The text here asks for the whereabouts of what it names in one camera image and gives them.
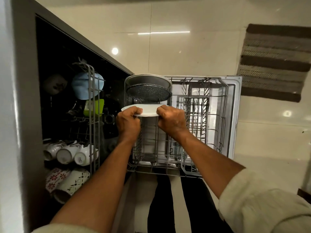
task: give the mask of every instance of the hand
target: hand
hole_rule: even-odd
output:
[[[175,141],[180,142],[189,133],[186,127],[185,112],[172,106],[158,107],[159,128],[169,134]]]
[[[132,145],[137,140],[140,132],[140,120],[134,114],[141,114],[142,109],[132,106],[119,112],[116,117],[117,127],[119,130],[119,141],[130,142]]]

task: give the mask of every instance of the blue bowl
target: blue bowl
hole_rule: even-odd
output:
[[[103,77],[100,74],[95,74],[95,88],[94,91],[91,91],[91,98],[98,95],[98,89],[101,90],[104,87]],[[78,73],[72,79],[71,83],[72,89],[79,100],[88,100],[89,99],[89,76],[88,73],[81,72]],[[93,78],[91,78],[91,89],[93,89]]]

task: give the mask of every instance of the brown rug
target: brown rug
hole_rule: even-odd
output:
[[[241,95],[299,102],[310,60],[311,28],[250,24],[237,72]]]

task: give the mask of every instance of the beige sleeve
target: beige sleeve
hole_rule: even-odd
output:
[[[34,230],[32,233],[98,233],[86,227],[69,224],[49,224]]]
[[[219,210],[235,233],[308,232],[311,206],[243,169],[219,198]]]

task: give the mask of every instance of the leg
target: leg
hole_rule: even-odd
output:
[[[157,174],[158,186],[148,215],[148,233],[175,233],[171,183],[167,175]]]
[[[217,229],[219,232],[233,232],[228,224],[220,218],[211,193],[202,179],[181,177],[181,184],[192,233],[207,231],[207,227]]]

